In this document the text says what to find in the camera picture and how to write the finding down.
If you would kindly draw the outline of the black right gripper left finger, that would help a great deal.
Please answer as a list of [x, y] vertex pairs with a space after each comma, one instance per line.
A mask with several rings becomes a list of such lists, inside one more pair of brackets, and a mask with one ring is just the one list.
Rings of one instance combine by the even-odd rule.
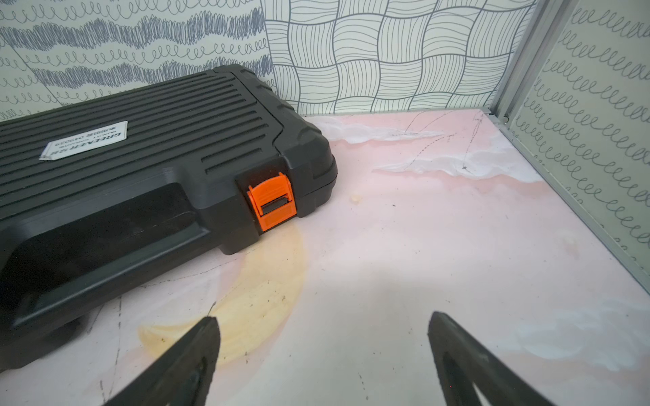
[[221, 334], [204, 317], [108, 405], [204, 405], [216, 370]]

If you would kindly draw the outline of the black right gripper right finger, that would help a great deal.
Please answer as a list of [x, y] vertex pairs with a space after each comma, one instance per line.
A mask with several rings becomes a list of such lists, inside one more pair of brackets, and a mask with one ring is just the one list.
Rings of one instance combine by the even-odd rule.
[[428, 339], [446, 404], [553, 405], [449, 315], [432, 314]]

